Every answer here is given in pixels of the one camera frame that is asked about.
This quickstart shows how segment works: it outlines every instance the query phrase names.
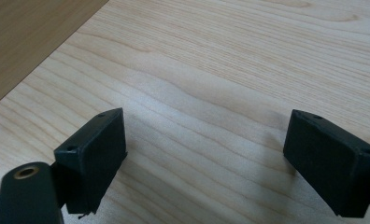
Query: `wood grain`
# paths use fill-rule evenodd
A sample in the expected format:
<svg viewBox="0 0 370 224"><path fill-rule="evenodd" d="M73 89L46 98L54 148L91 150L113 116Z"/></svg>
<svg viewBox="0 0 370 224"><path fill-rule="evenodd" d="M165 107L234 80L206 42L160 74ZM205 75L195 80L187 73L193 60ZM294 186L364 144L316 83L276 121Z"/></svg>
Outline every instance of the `wood grain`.
<svg viewBox="0 0 370 224"><path fill-rule="evenodd" d="M0 178L116 107L129 156L67 223L370 223L282 155L294 108L370 143L370 1L109 1L0 102Z"/></svg>
<svg viewBox="0 0 370 224"><path fill-rule="evenodd" d="M0 99L107 0L0 0Z"/></svg>

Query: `light wood surface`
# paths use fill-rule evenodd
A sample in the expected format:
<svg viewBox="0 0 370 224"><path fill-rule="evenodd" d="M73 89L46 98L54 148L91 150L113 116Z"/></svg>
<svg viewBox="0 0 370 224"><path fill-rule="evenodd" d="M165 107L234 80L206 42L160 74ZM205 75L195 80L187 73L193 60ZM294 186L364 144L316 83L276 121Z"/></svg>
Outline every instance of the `light wood surface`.
<svg viewBox="0 0 370 224"><path fill-rule="evenodd" d="M0 99L107 0L0 0Z"/></svg>
<svg viewBox="0 0 370 224"><path fill-rule="evenodd" d="M129 156L67 223L370 223L282 155L294 108L370 143L370 0L109 1L0 102L0 178L116 107Z"/></svg>

